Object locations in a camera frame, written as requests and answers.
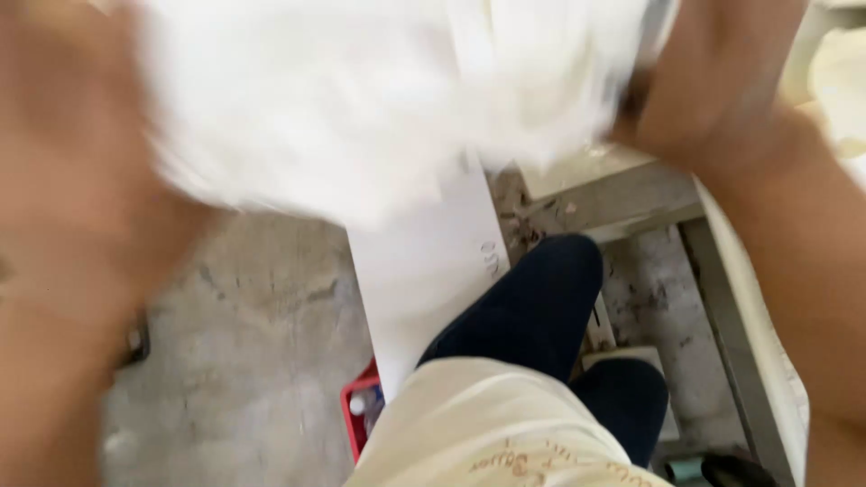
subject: beige shirt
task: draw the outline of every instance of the beige shirt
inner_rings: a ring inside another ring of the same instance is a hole
[[[670,484],[630,464],[563,384],[496,360],[436,360],[385,408],[354,486]]]

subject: red crate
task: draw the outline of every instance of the red crate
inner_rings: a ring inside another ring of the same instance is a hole
[[[381,386],[378,367],[376,367],[376,357],[370,360],[370,365],[364,369],[361,375],[346,384],[339,393],[339,400],[343,406],[343,419],[346,420],[346,431],[349,433],[349,445],[352,446],[352,456],[355,463],[358,462],[364,445],[367,444],[367,431],[364,429],[364,417],[355,416],[349,411],[349,401],[352,400],[352,393],[355,391],[373,386]]]

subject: white cloth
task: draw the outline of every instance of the white cloth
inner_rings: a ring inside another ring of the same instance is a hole
[[[366,228],[438,200],[467,146],[544,166],[601,136],[650,4],[141,3],[163,175],[206,203]]]
[[[356,486],[669,487],[630,464],[563,384],[495,360],[432,361],[385,408]]]

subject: hand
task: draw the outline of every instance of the hand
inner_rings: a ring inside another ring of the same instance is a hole
[[[777,86],[805,0],[682,0],[611,138],[688,172],[752,160],[788,112]]]
[[[202,231],[152,169],[133,55],[126,10],[2,0],[0,300],[124,324]]]

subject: dark navy pants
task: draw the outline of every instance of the dark navy pants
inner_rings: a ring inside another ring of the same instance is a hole
[[[549,237],[430,344],[418,365],[486,357],[529,367],[569,386],[629,453],[646,466],[668,404],[662,375],[635,359],[603,360],[569,383],[596,296],[598,247],[579,235]]]

